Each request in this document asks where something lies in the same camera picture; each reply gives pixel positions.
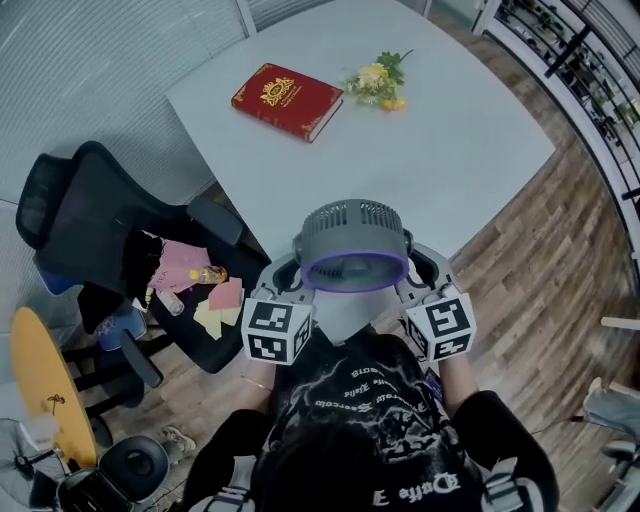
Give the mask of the purple small desk fan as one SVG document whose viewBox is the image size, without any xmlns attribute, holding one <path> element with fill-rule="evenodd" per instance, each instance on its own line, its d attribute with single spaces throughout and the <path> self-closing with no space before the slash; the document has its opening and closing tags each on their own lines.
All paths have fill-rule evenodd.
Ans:
<svg viewBox="0 0 640 512">
<path fill-rule="evenodd" d="M 365 293 L 394 286 L 408 275 L 411 235 L 391 207 L 347 199 L 309 214 L 293 248 L 306 287 Z"/>
</svg>

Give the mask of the black bag purple print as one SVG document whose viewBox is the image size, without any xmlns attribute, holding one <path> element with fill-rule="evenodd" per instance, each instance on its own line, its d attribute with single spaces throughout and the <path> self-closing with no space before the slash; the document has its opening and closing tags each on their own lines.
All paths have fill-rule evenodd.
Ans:
<svg viewBox="0 0 640 512">
<path fill-rule="evenodd" d="M 125 331 L 134 340 L 140 339 L 147 332 L 141 311 L 130 303 L 123 302 L 107 314 L 108 302 L 99 302 L 91 296 L 80 294 L 78 306 L 85 332 L 91 334 L 104 351 L 119 349 Z"/>
</svg>

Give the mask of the black round stool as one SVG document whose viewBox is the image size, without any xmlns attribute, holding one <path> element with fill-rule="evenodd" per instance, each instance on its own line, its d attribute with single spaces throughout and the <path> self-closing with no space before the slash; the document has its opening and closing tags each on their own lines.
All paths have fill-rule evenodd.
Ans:
<svg viewBox="0 0 640 512">
<path fill-rule="evenodd" d="M 110 447 L 99 459 L 98 468 L 128 500 L 142 503 L 164 483 L 169 458 L 159 442 L 137 435 Z"/>
</svg>

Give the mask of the red hardcover book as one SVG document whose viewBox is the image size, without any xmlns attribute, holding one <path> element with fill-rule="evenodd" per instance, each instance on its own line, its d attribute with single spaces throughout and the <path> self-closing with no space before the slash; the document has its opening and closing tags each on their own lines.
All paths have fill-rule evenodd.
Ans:
<svg viewBox="0 0 640 512">
<path fill-rule="evenodd" d="M 265 63 L 234 94 L 231 106 L 312 143 L 342 106 L 343 96 L 333 85 Z"/>
</svg>

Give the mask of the black garment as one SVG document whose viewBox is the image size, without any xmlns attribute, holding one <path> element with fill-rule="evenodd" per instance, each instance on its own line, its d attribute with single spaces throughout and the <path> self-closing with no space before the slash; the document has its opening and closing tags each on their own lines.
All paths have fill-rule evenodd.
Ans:
<svg viewBox="0 0 640 512">
<path fill-rule="evenodd" d="M 125 240 L 121 279 L 126 286 L 126 295 L 137 299 L 143 308 L 148 306 L 148 283 L 160 266 L 162 253 L 163 239 L 144 231 L 133 230 Z"/>
</svg>

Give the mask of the white square table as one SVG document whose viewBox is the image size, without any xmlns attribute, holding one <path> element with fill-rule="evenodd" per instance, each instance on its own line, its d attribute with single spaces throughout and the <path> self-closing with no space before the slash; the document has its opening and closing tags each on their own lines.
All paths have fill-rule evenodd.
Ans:
<svg viewBox="0 0 640 512">
<path fill-rule="evenodd" d="M 263 64 L 340 85 L 385 51 L 404 57 L 402 111 L 346 98 L 309 143 L 231 105 Z M 274 259 L 289 252 L 308 214 L 345 198 L 391 206 L 416 241 L 453 256 L 554 151 L 492 72 L 397 0 L 333 0 L 290 17 L 205 62 L 167 97 Z"/>
</svg>

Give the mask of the amber drink bottle yellow cap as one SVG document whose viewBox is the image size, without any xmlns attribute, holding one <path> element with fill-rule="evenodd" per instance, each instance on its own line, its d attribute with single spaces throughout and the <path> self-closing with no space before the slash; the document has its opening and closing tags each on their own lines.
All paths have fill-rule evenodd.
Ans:
<svg viewBox="0 0 640 512">
<path fill-rule="evenodd" d="M 197 284 L 217 285 L 225 282 L 228 274 L 224 267 L 207 266 L 200 269 L 191 269 L 189 278 Z"/>
</svg>

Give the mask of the yellow paper sheets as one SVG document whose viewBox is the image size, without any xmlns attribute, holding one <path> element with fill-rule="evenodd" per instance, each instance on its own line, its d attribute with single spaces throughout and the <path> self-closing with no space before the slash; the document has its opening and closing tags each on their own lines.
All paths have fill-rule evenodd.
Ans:
<svg viewBox="0 0 640 512">
<path fill-rule="evenodd" d="M 224 326 L 233 327 L 236 325 L 240 312 L 240 307 L 211 310 L 209 303 L 202 301 L 197 305 L 193 319 L 205 329 L 211 338 L 218 340 L 222 337 Z"/>
</svg>

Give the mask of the person's left forearm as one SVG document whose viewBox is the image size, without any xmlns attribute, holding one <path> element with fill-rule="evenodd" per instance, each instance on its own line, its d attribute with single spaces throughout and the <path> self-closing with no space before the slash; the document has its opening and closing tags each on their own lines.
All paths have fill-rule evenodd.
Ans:
<svg viewBox="0 0 640 512">
<path fill-rule="evenodd" d="M 246 406 L 249 409 L 268 414 L 273 393 L 277 366 L 259 361 L 249 361 L 243 381 L 246 385 Z"/>
</svg>

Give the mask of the person's black printed t-shirt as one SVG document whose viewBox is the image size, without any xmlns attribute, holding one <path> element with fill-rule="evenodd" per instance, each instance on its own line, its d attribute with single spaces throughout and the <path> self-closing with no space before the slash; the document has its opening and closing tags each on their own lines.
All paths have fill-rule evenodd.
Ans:
<svg viewBox="0 0 640 512">
<path fill-rule="evenodd" d="M 399 337 L 315 333 L 277 367 L 270 411 L 233 411 L 192 464 L 180 512 L 557 512 L 538 442 L 480 390 L 450 418 Z"/>
</svg>

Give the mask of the pink paper sheets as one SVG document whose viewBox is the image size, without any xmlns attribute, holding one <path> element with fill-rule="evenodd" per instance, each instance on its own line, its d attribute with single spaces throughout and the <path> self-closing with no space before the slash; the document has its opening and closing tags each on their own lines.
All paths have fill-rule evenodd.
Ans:
<svg viewBox="0 0 640 512">
<path fill-rule="evenodd" d="M 240 278 L 231 277 L 217 284 L 209 293 L 208 306 L 211 311 L 237 309 L 242 306 L 244 298 L 243 282 Z"/>
</svg>

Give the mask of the person's right forearm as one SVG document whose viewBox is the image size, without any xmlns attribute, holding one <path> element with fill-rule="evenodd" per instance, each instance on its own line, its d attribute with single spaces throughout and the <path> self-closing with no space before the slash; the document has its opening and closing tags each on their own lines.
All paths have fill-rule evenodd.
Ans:
<svg viewBox="0 0 640 512">
<path fill-rule="evenodd" d="M 479 387 L 465 354 L 458 354 L 440 361 L 438 369 L 443 389 L 444 408 L 452 418 L 460 406 L 479 391 Z"/>
</svg>

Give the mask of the clear plastic bottle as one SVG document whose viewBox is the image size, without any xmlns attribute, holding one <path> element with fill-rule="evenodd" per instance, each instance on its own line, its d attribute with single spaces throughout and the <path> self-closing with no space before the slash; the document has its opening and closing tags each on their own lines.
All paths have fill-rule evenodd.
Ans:
<svg viewBox="0 0 640 512">
<path fill-rule="evenodd" d="M 179 316 L 184 311 L 184 303 L 174 292 L 169 290 L 157 290 L 156 295 L 172 316 Z"/>
</svg>

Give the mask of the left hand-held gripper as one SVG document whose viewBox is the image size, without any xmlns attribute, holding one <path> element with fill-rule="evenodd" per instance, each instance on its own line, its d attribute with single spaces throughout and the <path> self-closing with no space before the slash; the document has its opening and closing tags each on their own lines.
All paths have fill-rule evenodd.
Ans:
<svg viewBox="0 0 640 512">
<path fill-rule="evenodd" d="M 293 252 L 267 265 L 244 301 L 241 334 L 246 357 L 292 366 L 311 338 L 315 295 L 303 286 Z"/>
</svg>

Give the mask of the black mesh office chair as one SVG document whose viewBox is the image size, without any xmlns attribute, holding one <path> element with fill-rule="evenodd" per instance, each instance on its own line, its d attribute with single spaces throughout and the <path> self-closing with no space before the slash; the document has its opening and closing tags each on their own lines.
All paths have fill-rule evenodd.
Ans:
<svg viewBox="0 0 640 512">
<path fill-rule="evenodd" d="M 46 274 L 81 285 L 80 294 L 109 303 L 109 314 L 126 295 L 121 279 L 125 240 L 133 230 L 206 248 L 210 266 L 240 278 L 245 291 L 257 282 L 267 259 L 243 243 L 243 222 L 219 203 L 199 196 L 169 205 L 140 186 L 100 143 L 82 144 L 69 158 L 40 155 L 26 180 L 16 213 L 21 238 Z M 149 312 L 171 342 L 202 370 L 216 374 L 242 347 L 240 323 L 211 338 L 194 319 L 214 285 L 194 284 L 175 293 L 184 311 L 172 316 L 154 290 Z"/>
</svg>

